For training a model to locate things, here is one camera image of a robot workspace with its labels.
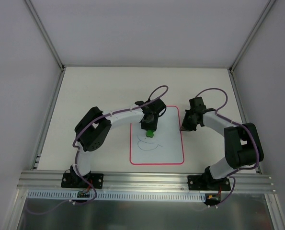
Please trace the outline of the green whiteboard eraser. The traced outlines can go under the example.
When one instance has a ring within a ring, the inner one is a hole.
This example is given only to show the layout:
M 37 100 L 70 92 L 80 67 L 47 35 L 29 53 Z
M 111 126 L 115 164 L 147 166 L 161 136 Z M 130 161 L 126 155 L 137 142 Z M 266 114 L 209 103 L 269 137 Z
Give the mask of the green whiteboard eraser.
M 147 130 L 146 131 L 146 137 L 153 138 L 154 137 L 154 131 L 153 130 Z

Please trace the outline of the pink framed whiteboard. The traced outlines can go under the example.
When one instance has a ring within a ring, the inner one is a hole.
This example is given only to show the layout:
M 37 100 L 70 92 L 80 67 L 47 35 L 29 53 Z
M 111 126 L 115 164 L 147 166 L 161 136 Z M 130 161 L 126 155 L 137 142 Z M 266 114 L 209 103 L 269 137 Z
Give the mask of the pink framed whiteboard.
M 140 128 L 130 126 L 129 161 L 132 165 L 182 165 L 185 161 L 180 113 L 177 106 L 167 106 L 166 113 L 159 118 L 157 130 L 152 138 Z

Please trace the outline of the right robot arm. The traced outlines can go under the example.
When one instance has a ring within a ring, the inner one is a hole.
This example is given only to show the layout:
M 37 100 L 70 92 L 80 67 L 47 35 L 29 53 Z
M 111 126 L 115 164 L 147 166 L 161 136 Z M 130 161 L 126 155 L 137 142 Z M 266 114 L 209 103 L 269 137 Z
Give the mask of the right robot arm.
M 264 159 L 258 131 L 253 123 L 240 124 L 207 108 L 202 97 L 190 99 L 180 130 L 196 131 L 208 127 L 224 138 L 224 157 L 205 168 L 199 175 L 187 177 L 190 191 L 230 191 L 229 176 L 238 171 L 255 169 Z

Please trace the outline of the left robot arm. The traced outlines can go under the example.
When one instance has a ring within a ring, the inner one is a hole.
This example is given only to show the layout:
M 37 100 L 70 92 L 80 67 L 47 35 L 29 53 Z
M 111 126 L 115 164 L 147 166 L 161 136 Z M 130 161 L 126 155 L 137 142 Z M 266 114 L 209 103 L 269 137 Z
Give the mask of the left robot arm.
M 109 131 L 113 128 L 140 123 L 140 128 L 147 134 L 157 130 L 158 119 L 165 113 L 166 104 L 161 99 L 137 101 L 131 107 L 103 112 L 98 107 L 91 108 L 75 127 L 76 137 L 73 147 L 78 149 L 75 162 L 71 166 L 72 182 L 77 187 L 84 187 L 91 173 L 91 152 L 100 148 Z

